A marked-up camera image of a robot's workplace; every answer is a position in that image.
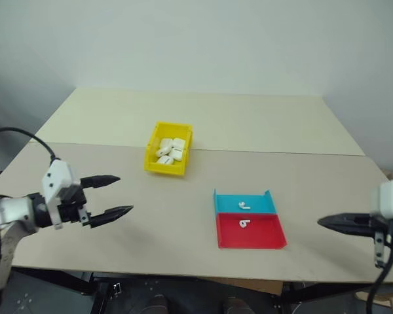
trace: beige table surface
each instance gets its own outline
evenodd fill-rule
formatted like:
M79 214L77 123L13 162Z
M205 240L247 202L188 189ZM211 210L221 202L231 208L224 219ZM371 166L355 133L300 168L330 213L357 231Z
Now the beige table surface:
M15 266L125 273L277 279L374 281L368 238L338 234L316 221L369 212L372 188L385 179L364 156L192 150L184 178L143 170L144 148L53 144L80 177L114 174L122 181L86 190L98 214L134 204L118 221L95 229L66 224L22 240ZM0 176L0 193L41 190L48 155L30 143ZM270 189L288 246L282 250L218 249L213 191L261 194ZM393 269L388 276L393 281Z
M78 88L37 135L51 143L145 147L157 121L191 124L193 149L364 155L316 96Z

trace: white plastic piece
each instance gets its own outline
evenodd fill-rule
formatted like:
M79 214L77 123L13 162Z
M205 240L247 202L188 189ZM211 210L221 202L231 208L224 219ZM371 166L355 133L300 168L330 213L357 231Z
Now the white plastic piece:
M184 139L180 139L179 137L175 137L172 142L173 148L177 148L183 150L185 148L186 141Z
M173 142L173 139L170 139L170 138L168 138L168 137L165 137L164 139L162 139L162 140L160 141L160 148L164 148L164 147L170 147L170 148L172 148L172 142Z
M173 158L169 157L167 155L161 156L159 160L157 160L158 164L165 164L165 165L171 165L173 164Z
M238 206L239 206L241 209L250 209L250 206L246 206L246 204L244 203L244 201L238 202Z
M240 225L240 227L246 228L248 226L249 222L250 222L250 219L243 219L243 220L239 221L238 224Z
M172 157L174 160L181 161L182 160L183 151L178 148L172 148L169 153L169 156Z
M172 148L170 146L160 148L158 151L156 151L156 156L161 157L161 156L167 155L171 151L171 149Z
M20 220L20 217L25 215L33 217L30 198L0 198L0 225ZM37 232L39 229L36 227L34 219L25 219L22 224L29 232Z
M371 215L382 216L387 220L393 219L393 180L380 185L373 196Z
M62 160L54 160L42 179L42 187L48 213L55 229L63 228L58 210L61 199L64 198L62 193L72 193L77 186L80 186L80 180L75 178L69 164Z

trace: metal bracket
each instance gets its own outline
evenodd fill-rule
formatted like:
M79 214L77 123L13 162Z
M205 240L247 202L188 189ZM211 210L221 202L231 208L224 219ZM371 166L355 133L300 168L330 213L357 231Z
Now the metal bracket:
M89 216L87 215L85 205L83 205L80 209L78 209L78 212L79 212L79 219L80 219L81 223L83 224L83 226L87 222L90 222Z
M384 263L384 234L376 231L374 235L374 264L377 268L383 268Z
M121 292L122 292L121 283L115 283L113 285L113 294L112 294L112 296L115 297L115 298L118 298L118 295L120 295Z

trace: person's feet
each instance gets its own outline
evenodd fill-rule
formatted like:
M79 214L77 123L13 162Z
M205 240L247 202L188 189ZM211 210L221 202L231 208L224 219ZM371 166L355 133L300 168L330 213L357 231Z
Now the person's feet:
M223 304L224 314L255 314L245 301L236 298L228 298Z
M162 295L157 294L154 298L150 299L142 309L140 314L168 314L168 300Z

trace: floor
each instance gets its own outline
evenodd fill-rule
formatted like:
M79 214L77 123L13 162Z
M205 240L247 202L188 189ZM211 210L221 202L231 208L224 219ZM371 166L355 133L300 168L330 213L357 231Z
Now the floor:
M173 314L218 314L221 301L229 296L242 298L257 313L277 313L271 297L262 292L219 283L188 282L171 279L134 281L122 287L122 293L108 304L108 314L139 314L155 294L164 294L172 303ZM90 313L93 297L57 287L50 283L12 273L3 295L0 314L86 314ZM347 294L300 305L293 314L363 314L365 304ZM374 314L389 314L391 310L375 306Z

